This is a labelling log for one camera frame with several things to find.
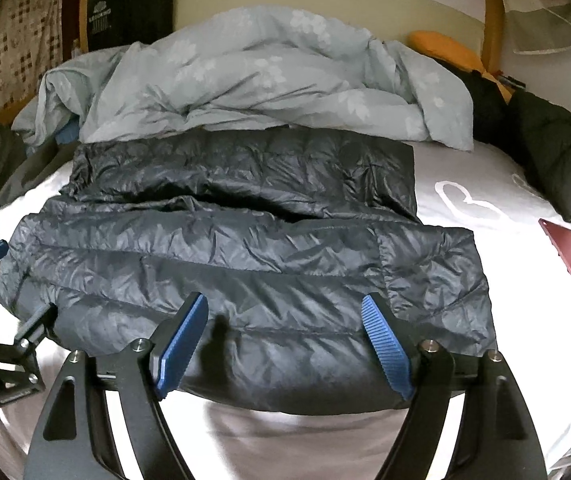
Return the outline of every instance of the white logo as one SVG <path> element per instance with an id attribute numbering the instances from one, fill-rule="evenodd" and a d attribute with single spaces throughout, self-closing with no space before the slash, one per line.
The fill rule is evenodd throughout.
<path id="1" fill-rule="evenodd" d="M 104 0 L 101 0 L 100 2 L 97 3 L 97 5 L 94 6 L 94 11 L 93 13 L 96 12 L 101 12 L 103 9 L 105 9 L 107 7 L 106 3 Z"/>

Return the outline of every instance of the mattress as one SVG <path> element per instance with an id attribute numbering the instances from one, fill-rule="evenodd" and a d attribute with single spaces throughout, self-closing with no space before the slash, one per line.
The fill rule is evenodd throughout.
<path id="1" fill-rule="evenodd" d="M 531 410 L 546 464 L 571 447 L 571 276 L 539 224 L 563 224 L 504 153 L 477 143 L 473 153 L 431 143 L 415 149 L 419 218 L 462 226 L 475 241 L 488 277 L 500 350 Z M 0 237 L 10 238 L 27 213 L 67 182 L 66 165 L 37 189 L 0 210 Z M 0 342 L 17 322 L 0 306 Z M 44 341 L 38 358 L 51 384 L 67 351 Z M 2 410 L 0 466 L 20 478 L 44 396 Z M 115 392 L 110 417 L 126 475 L 141 478 Z M 428 478 L 441 479 L 454 447 L 463 396 L 451 400 Z M 162 402 L 168 424 L 195 478 L 371 480 L 389 452 L 405 411 L 339 416 L 261 413 L 184 392 Z"/>

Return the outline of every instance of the orange cushion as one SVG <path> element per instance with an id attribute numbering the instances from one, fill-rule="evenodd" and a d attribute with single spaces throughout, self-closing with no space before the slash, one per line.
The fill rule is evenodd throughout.
<path id="1" fill-rule="evenodd" d="M 439 32 L 415 30 L 408 36 L 408 46 L 420 54 L 442 59 L 466 72 L 472 70 L 478 70 L 482 74 L 485 72 L 485 67 L 477 54 Z"/>

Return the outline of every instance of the orange fabric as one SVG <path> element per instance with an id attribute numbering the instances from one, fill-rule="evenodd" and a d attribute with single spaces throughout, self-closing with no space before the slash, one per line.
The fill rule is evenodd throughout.
<path id="1" fill-rule="evenodd" d="M 419 54 L 447 61 L 466 72 L 480 72 L 482 77 L 496 83 L 506 103 L 510 101 L 512 92 L 485 70 L 477 54 L 453 38 L 432 30 L 415 30 L 408 35 L 408 46 Z"/>

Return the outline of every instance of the metal screw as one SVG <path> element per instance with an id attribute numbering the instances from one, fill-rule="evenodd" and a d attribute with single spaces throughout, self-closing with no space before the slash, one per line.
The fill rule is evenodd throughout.
<path id="1" fill-rule="evenodd" d="M 70 354 L 70 362 L 71 363 L 78 363 L 79 359 L 82 358 L 82 352 L 81 350 L 75 350 L 74 352 L 72 352 Z"/>
<path id="2" fill-rule="evenodd" d="M 130 348 L 132 348 L 135 352 L 143 352 L 144 350 L 148 349 L 148 345 L 150 342 L 143 337 L 139 339 L 135 339 L 133 342 L 130 343 Z"/>
<path id="3" fill-rule="evenodd" d="M 434 352 L 439 351 L 441 345 L 437 343 L 434 339 L 426 339 L 421 343 L 421 348 L 424 349 L 426 352 L 434 354 Z"/>
<path id="4" fill-rule="evenodd" d="M 503 356 L 498 350 L 490 350 L 488 352 L 488 357 L 490 361 L 494 361 L 496 363 L 500 363 L 503 360 Z"/>

